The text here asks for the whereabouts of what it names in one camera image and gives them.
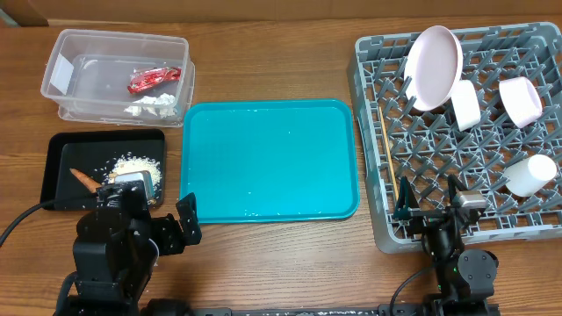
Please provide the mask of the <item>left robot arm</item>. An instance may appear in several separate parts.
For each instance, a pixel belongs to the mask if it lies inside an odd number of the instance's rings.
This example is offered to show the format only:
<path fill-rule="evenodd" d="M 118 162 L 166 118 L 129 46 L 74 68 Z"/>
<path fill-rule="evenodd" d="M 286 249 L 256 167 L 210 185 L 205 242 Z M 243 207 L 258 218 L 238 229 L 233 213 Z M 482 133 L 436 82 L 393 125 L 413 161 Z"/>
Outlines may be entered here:
<path fill-rule="evenodd" d="M 139 300 L 160 257 L 201 242 L 195 194 L 177 202 L 176 216 L 160 218 L 149 212 L 148 172 L 119 176 L 96 194 L 97 208 L 76 224 L 76 271 L 62 284 L 56 314 L 191 315 L 183 300 L 152 299 L 144 308 Z"/>

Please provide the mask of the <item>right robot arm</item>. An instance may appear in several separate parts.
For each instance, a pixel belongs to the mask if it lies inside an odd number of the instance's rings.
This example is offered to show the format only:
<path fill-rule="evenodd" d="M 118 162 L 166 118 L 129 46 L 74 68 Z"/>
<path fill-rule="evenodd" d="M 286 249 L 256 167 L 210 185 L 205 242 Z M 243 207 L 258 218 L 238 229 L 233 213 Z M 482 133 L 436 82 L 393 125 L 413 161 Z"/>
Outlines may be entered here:
<path fill-rule="evenodd" d="M 393 217 L 407 222 L 408 236 L 421 237 L 423 252 L 431 264 L 410 276 L 394 292 L 391 315 L 498 315 L 499 307 L 487 299 L 494 294 L 499 260 L 490 251 L 466 249 L 461 233 L 478 222 L 487 206 L 477 190 L 468 190 L 456 176 L 447 178 L 450 204 L 423 211 L 412 184 L 400 179 L 400 191 Z M 417 277 L 436 273 L 438 293 L 429 294 L 419 305 L 396 305 L 400 292 Z"/>

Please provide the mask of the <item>orange carrot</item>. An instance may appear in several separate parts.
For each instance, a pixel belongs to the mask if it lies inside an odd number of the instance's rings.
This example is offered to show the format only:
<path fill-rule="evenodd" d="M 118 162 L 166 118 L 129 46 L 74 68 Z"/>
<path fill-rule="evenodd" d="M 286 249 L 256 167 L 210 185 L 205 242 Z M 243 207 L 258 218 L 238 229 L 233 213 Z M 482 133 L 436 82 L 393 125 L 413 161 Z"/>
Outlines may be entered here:
<path fill-rule="evenodd" d="M 91 177 L 85 175 L 78 169 L 70 169 L 71 174 L 81 183 L 90 193 L 96 193 L 101 184 L 93 180 Z"/>

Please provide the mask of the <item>white cup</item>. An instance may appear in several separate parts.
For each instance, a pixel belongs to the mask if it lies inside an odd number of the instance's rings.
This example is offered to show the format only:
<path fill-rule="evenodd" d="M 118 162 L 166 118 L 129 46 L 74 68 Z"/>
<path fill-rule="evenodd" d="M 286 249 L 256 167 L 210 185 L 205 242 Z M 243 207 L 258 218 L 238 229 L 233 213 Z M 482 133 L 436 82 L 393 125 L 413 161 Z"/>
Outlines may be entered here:
<path fill-rule="evenodd" d="M 547 155 L 535 154 L 507 167 L 503 175 L 506 187 L 518 197 L 530 197 L 542 189 L 558 172 L 555 161 Z"/>

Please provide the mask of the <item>white tissue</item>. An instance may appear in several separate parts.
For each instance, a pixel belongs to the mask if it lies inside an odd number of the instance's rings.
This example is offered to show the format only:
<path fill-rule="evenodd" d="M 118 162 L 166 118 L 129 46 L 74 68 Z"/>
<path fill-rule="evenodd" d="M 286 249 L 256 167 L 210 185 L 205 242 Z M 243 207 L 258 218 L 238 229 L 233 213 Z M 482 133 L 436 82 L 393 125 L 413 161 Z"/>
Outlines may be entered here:
<path fill-rule="evenodd" d="M 163 93 L 159 97 L 144 96 L 125 108 L 124 112 L 132 114 L 134 117 L 140 116 L 144 111 L 165 119 L 177 114 L 175 107 L 176 98 L 173 95 Z"/>

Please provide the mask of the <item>food scraps and rice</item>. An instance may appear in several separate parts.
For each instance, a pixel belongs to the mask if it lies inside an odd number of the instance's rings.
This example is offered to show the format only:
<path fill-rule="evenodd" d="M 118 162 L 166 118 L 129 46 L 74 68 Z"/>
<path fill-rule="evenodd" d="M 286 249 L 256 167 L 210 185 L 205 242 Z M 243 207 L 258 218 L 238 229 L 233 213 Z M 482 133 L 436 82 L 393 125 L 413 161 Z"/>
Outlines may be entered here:
<path fill-rule="evenodd" d="M 136 156 L 127 152 L 121 156 L 115 156 L 106 161 L 104 166 L 94 169 L 94 175 L 99 176 L 101 184 L 112 183 L 116 176 L 122 174 L 147 171 L 152 180 L 154 198 L 151 205 L 157 205 L 162 200 L 163 169 L 162 162 L 145 155 Z"/>

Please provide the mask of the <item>pink plate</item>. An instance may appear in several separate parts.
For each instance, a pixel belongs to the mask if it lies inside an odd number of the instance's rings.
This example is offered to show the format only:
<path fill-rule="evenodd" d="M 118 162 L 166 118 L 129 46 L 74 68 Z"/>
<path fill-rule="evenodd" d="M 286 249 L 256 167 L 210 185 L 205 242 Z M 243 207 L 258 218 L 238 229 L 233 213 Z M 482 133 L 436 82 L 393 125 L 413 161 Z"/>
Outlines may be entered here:
<path fill-rule="evenodd" d="M 462 49 L 458 38 L 446 27 L 434 25 L 414 41 L 404 69 L 410 79 L 406 95 L 415 98 L 417 111 L 432 111 L 444 104 L 459 81 Z"/>

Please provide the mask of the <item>red snack wrapper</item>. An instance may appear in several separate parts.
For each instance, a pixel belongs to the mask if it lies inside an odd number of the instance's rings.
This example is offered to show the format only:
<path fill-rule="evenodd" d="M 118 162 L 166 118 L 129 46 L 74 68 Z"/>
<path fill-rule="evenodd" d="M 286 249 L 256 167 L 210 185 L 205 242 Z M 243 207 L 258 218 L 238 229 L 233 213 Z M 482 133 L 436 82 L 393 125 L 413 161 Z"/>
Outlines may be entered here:
<path fill-rule="evenodd" d="M 178 81 L 181 74 L 182 69 L 177 67 L 150 68 L 136 71 L 131 75 L 127 90 L 131 94 L 145 92 L 161 83 Z"/>

